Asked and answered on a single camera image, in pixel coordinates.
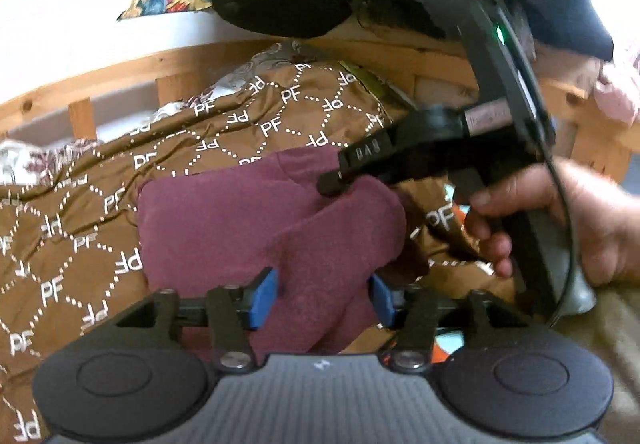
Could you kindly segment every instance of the ridged black surface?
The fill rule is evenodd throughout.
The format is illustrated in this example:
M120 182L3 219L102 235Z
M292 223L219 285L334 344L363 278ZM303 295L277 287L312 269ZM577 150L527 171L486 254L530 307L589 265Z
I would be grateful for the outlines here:
M256 373L223 379L188 423L144 442L518 444L469 427L427 381L391 373L375 356L272 356ZM550 442L602 444L594 434Z

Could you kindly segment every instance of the white surface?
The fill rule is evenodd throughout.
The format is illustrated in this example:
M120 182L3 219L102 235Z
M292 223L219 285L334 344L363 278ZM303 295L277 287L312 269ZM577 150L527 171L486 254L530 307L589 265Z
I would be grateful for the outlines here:
M0 102L159 50L257 36L206 12L116 22L129 2L0 0Z

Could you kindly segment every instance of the black cable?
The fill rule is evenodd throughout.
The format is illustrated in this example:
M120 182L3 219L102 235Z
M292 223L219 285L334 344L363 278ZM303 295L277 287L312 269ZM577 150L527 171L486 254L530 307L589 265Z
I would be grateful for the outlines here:
M574 283L576 273L578 272L579 247L578 247L578 237L576 235L576 230L575 230L575 222L574 222L573 216L571 215L571 208L569 207L569 199L566 195L566 190L564 189L564 185L562 184L562 180L560 179L560 175L556 170L556 165L554 164L553 158L551 157L551 154L549 153L548 148L546 148L546 145L540 139L538 140L538 142L539 142L538 148L540 149L540 152L544 157L545 166L548 169L549 174L551 175L551 180L556 186L556 190L558 190L560 203L562 205L562 209L564 210L564 216L566 217L565 232L569 242L569 270L564 280L564 286L562 287L562 293L558 300L558 305L556 306L556 310L546 322L546 325L551 328L556 323L558 323L558 320L562 317L562 311L564 310L564 306L567 302L567 299L571 294L571 286Z
M529 132L529 136L536 145L536 148L540 151L545 161L545 166L551 175L551 180L553 181L556 190L558 190L558 197L560 199L560 203L562 205L562 209L564 211L564 216L566 217L566 236L569 244L569 269L566 274L566 278L564 280L564 285L562 286L562 293L558 299L558 305L556 305L556 309L554 313L549 316L549 319L546 321L546 325L548 327L553 327L558 320L562 317L562 312L564 311L564 306L571 294L572 284L575 281L576 274L578 272L578 255L579 255L579 246L578 246L578 237L576 235L574 219L571 215L571 209L569 207L569 199L566 196L566 190L564 189L564 185L562 184L562 180L558 175L558 171L556 170L556 165L554 164L553 157L549 152L549 149L546 144L545 135L547 134L547 127L550 126L550 119L544 107L544 100L542 97L542 93L540 92L540 87L537 84L537 78L533 73L533 69L527 61L527 57L520 45L518 38L511 27L511 23L504 13L501 7L498 7L498 23L507 33L506 44L509 53L511 54L512 60L514 61L516 68L519 70L523 80L525 87L529 92L529 96L533 100L534 108L537 112L537 123L536 124L527 124L527 131ZM543 126L541 131L538 128L539 125Z

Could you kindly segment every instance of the blanket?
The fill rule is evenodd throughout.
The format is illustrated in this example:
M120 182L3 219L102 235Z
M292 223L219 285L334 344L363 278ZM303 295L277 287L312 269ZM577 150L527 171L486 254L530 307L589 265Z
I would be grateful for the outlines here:
M0 187L0 442L45 437L30 389L38 364L149 293L137 229L145 182L249 165L287 148L344 147L406 113L394 91L346 67L264 71L239 92L95 147L49 185ZM431 267L425 274L455 269L486 281L442 182L408 183L406 192L422 212L412 229ZM467 256L448 256L451 241Z

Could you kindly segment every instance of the maroon fabric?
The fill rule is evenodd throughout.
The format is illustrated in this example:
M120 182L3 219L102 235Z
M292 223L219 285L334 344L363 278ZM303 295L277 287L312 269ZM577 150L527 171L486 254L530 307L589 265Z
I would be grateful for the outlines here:
M203 296L271 265L280 288L251 335L256 353L342 350L376 322L367 278L402 251L406 219L397 195L371 177L339 198L320 196L318 175L336 167L333 148L295 148L147 183L138 228L151 289ZM186 347L206 348L192 336Z

